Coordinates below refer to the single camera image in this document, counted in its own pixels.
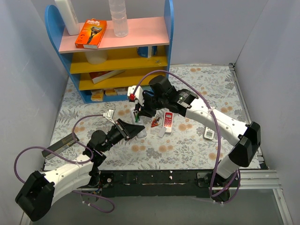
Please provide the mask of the white remote with screen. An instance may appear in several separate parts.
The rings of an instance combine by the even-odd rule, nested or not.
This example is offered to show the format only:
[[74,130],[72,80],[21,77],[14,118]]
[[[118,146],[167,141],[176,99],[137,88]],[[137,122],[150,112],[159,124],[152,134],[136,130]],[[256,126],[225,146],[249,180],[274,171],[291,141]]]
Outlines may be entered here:
[[[140,117],[139,117],[140,121],[138,123],[135,122],[134,112],[137,112],[137,110],[134,107],[132,107],[130,109],[130,116],[132,119],[132,123],[134,125],[144,126],[143,120]],[[147,136],[146,128],[144,127],[144,129],[141,130],[136,136],[137,136],[137,138],[145,138]]]

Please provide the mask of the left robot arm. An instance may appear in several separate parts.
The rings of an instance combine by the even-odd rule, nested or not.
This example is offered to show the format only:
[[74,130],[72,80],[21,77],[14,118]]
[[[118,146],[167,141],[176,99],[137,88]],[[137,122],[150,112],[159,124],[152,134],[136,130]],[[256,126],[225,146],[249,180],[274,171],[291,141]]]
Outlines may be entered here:
[[91,135],[85,151],[75,160],[47,171],[34,171],[23,182],[15,202],[35,222],[47,214],[63,196],[82,186],[96,187],[100,181],[98,167],[106,159],[105,151],[121,140],[130,140],[145,129],[143,125],[116,120],[110,131],[97,130]]

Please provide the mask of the green battery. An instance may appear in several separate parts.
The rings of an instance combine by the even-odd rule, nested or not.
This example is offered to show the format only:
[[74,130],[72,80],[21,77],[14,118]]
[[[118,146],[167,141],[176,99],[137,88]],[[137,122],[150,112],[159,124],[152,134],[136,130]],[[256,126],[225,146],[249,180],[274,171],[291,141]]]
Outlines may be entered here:
[[138,112],[134,112],[135,122],[138,123],[140,121]]

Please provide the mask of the grey white remote control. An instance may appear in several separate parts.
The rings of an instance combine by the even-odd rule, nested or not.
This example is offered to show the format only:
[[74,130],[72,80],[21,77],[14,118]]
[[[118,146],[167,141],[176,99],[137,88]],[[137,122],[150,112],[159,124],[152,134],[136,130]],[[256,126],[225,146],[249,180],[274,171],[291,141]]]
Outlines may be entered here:
[[206,140],[213,140],[215,132],[209,127],[205,127],[203,137]]

